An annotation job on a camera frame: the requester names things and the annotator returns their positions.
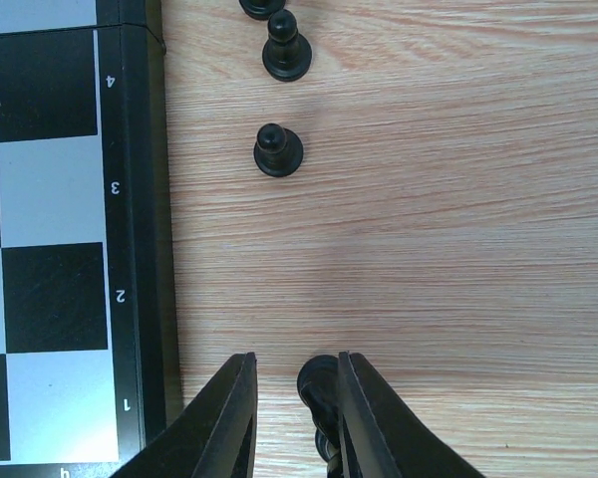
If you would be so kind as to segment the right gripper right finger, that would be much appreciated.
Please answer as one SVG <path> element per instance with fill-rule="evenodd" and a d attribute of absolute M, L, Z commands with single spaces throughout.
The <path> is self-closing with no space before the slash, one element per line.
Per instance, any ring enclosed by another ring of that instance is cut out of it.
<path fill-rule="evenodd" d="M 480 477 L 434 435 L 361 354 L 338 356 L 340 443 L 346 477 Z"/>

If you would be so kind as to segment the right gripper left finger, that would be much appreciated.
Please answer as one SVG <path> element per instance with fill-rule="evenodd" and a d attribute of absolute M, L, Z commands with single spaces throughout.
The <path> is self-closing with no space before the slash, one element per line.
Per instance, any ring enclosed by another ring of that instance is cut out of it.
<path fill-rule="evenodd" d="M 256 355 L 235 354 L 175 422 L 114 476 L 251 477 L 256 430 Z"/>

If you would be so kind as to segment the black knight chess piece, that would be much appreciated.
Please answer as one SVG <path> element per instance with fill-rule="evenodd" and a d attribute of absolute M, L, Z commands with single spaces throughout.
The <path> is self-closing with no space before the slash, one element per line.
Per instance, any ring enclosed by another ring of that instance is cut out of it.
<path fill-rule="evenodd" d="M 338 360 L 319 355 L 307 360 L 297 376 L 297 391 L 309 408 L 315 431 L 315 447 L 327 463 L 328 477 L 343 477 L 339 436 Z"/>

